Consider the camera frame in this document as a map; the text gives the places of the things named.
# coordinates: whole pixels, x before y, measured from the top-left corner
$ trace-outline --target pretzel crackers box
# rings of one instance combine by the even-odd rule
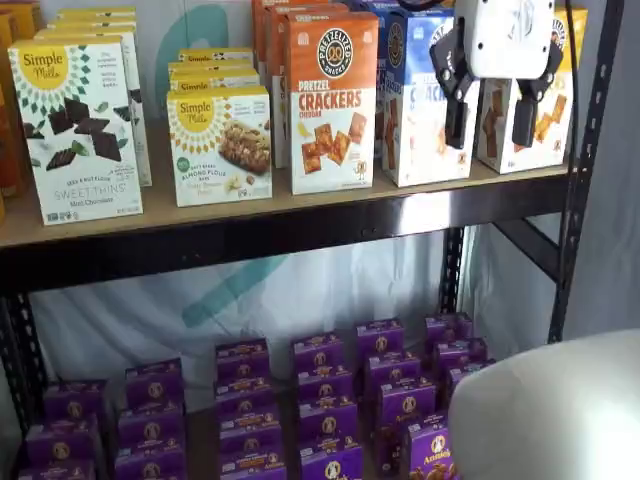
[[[289,15],[287,26],[293,193],[370,187],[378,17]]]
[[[587,10],[575,8],[573,18],[579,61]],[[562,50],[564,58],[553,84],[538,104],[531,148],[516,145],[512,140],[516,103],[521,97],[518,83],[512,80],[485,82],[476,155],[498,173],[561,165],[564,160],[573,105],[573,83],[569,27],[563,8],[556,10],[551,38]]]
[[[287,139],[288,102],[285,90],[285,22],[288,14],[324,11],[348,11],[344,3],[319,3],[317,5],[274,6],[267,8],[265,38],[267,56],[267,88],[271,92],[272,138],[274,165],[288,167],[291,163]]]
[[[465,101],[464,148],[445,143],[447,99],[429,48],[453,27],[453,10],[396,10],[387,29],[383,169],[399,187],[466,178],[471,171],[479,82]]]

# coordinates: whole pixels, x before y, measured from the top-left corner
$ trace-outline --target white simple mills box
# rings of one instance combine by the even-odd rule
[[[45,225],[142,213],[120,37],[21,41],[9,58]]]
[[[167,112],[179,207],[271,197],[264,87],[169,92]]]

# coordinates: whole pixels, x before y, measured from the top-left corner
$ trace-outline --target orange cracker box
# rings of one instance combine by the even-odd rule
[[[370,187],[378,17],[324,12],[287,18],[292,191]]]
[[[285,27],[289,13],[343,11],[344,3],[327,3],[300,6],[269,7],[265,15],[267,39],[267,89],[271,92],[271,134],[273,138],[276,168],[288,167],[289,143],[287,142],[287,95],[284,88]]]

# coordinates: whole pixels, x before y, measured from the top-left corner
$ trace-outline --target yellow simple mills box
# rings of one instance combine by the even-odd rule
[[[587,25],[587,10],[573,10],[578,61]],[[564,8],[557,9],[551,38],[564,54],[555,80],[538,104],[538,118],[531,148],[512,141],[516,103],[521,98],[518,83],[512,80],[487,80],[482,99],[482,115],[476,156],[498,173],[561,165],[567,146],[567,134],[573,105],[569,26]]]
[[[179,207],[271,197],[264,87],[169,92],[167,112]]]

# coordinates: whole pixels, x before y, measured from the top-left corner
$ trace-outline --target black shelf frame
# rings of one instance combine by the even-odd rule
[[[403,194],[230,220],[212,220],[0,249],[0,357],[23,435],[42,415],[47,374],[28,292],[184,270],[444,230],[440,310],[456,311],[464,227],[493,223],[556,283],[550,343],[562,340],[589,187],[603,123],[624,0],[608,0],[580,151],[566,175]],[[446,195],[447,219],[430,211]],[[568,206],[568,233],[558,245],[526,218]],[[565,281],[559,282],[559,252]],[[36,266],[38,273],[33,274]]]

